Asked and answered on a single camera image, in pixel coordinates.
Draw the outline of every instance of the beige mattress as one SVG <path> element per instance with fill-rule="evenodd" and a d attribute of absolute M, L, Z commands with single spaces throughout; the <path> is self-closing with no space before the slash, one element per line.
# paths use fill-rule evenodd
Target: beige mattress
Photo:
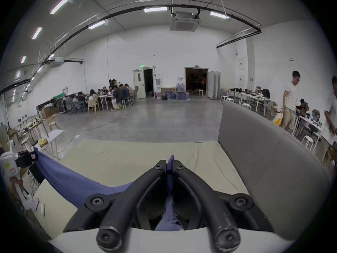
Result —
<path fill-rule="evenodd" d="M 159 160 L 174 154 L 214 190 L 235 194 L 248 191 L 238 172 L 217 141 L 140 143 L 84 139 L 61 164 L 77 173 L 114 187 L 134 181 Z M 35 213 L 51 238 L 62 233 L 76 207 L 44 180 L 34 198 L 45 206 L 44 218 Z"/>

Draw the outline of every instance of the plastic bag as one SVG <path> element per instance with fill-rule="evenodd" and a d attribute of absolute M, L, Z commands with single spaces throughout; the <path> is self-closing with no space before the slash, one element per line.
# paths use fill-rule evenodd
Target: plastic bag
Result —
<path fill-rule="evenodd" d="M 283 119 L 283 113 L 278 113 L 276 114 L 273 123 L 276 124 L 277 126 L 280 126 L 280 123 L 282 122 Z"/>

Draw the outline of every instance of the wooden chair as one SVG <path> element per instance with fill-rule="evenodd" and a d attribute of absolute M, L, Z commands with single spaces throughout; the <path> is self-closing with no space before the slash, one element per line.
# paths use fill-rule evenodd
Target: wooden chair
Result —
<path fill-rule="evenodd" d="M 94 108 L 95 108 L 95 113 L 96 113 L 96 107 L 98 105 L 97 99 L 96 100 L 89 100 L 89 101 L 87 101 L 87 103 L 88 103 L 88 113 L 90 113 L 90 108 L 92 110 L 94 110 Z"/>
<path fill-rule="evenodd" d="M 48 126 L 49 126 L 49 128 L 50 128 L 50 131 L 53 131 L 53 128 L 52 128 L 53 125 L 56 126 L 57 129 L 61 129 L 61 128 L 57 125 L 57 123 L 56 123 L 56 121 L 55 121 L 55 117 L 56 117 L 56 116 L 57 116 L 57 113 L 53 114 L 52 116 L 49 116 L 49 117 L 46 119 L 46 121 L 47 121 L 47 123 L 48 123 Z"/>

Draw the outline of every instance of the gray sofa backrest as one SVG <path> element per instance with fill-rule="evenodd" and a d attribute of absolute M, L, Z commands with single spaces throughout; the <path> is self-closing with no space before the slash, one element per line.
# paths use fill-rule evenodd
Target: gray sofa backrest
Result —
<path fill-rule="evenodd" d="M 275 232 L 297 239 L 330 190 L 318 159 L 263 116 L 225 102 L 218 142 Z"/>

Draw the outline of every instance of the door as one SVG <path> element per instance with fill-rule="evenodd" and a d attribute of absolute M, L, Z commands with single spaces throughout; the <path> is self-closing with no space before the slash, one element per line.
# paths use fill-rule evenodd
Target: door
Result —
<path fill-rule="evenodd" d="M 137 98 L 138 99 L 146 98 L 143 70 L 134 70 L 133 71 L 133 80 L 134 80 L 134 85 L 138 86 Z"/>

